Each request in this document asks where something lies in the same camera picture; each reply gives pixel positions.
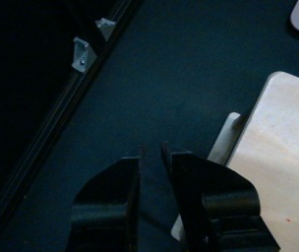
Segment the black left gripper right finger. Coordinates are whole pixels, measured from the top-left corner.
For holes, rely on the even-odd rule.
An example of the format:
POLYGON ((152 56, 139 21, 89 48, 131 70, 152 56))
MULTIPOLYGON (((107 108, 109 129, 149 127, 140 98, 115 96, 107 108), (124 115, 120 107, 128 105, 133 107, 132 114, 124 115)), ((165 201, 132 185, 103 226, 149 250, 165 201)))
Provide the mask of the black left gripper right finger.
POLYGON ((161 147, 187 252, 279 252, 262 219, 254 184, 232 169, 194 153, 161 147))

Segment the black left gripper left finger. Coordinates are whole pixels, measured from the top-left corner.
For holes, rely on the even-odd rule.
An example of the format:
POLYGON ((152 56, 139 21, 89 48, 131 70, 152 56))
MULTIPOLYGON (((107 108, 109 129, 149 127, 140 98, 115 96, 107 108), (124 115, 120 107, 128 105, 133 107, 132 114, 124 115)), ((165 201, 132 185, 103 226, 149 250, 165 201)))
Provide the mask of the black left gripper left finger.
POLYGON ((137 252, 143 160, 144 152, 137 148, 78 191, 65 252, 137 252))

